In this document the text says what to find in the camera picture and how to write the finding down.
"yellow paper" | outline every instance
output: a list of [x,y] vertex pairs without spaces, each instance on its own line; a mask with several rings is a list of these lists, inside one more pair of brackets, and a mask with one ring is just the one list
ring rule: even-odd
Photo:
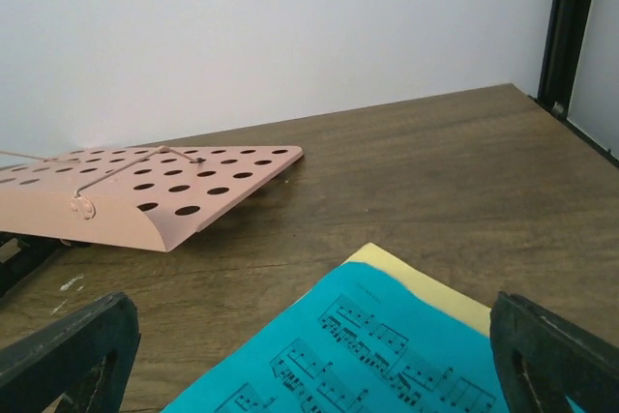
[[375,244],[366,244],[346,260],[346,262],[349,261],[367,263],[388,274],[427,304],[479,333],[489,336],[490,309],[488,307],[420,273]]

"blue paper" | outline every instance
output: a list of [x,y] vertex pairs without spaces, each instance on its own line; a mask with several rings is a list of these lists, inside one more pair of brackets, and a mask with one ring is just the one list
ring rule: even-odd
[[346,263],[165,413],[507,413],[489,340]]

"white wall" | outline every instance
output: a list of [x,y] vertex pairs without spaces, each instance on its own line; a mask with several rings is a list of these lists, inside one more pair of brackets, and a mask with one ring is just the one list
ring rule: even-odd
[[592,0],[568,119],[619,158],[619,10]]
[[509,81],[535,94],[550,2],[0,0],[0,147],[51,155]]

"wooden table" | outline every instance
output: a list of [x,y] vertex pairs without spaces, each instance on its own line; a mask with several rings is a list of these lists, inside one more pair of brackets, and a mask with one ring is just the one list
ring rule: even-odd
[[174,252],[50,259],[0,303],[0,346],[124,290],[142,343],[123,409],[159,411],[367,242],[486,305],[519,292],[619,344],[619,172],[513,86],[174,144],[306,156]]

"circular hole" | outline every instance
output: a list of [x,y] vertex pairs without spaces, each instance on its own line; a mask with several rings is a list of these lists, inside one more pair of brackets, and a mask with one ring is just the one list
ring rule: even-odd
[[182,191],[186,191],[187,189],[189,189],[190,187],[187,184],[184,184],[182,186],[174,186],[173,188],[168,189],[170,192],[182,192]]
[[229,188],[212,188],[212,189],[209,189],[206,193],[209,193],[210,195],[220,195],[228,191],[229,191]]
[[179,208],[177,211],[174,212],[174,214],[178,215],[179,217],[185,217],[187,215],[192,215],[199,210],[200,207],[198,207],[197,205],[190,205],[188,207]]
[[153,186],[155,186],[153,183],[138,184],[133,189],[136,191],[144,191],[145,189],[151,189]]
[[141,205],[138,205],[137,208],[139,208],[142,212],[148,212],[149,210],[153,210],[154,208],[157,208],[159,206],[159,203],[157,202],[148,202],[148,203],[142,203]]

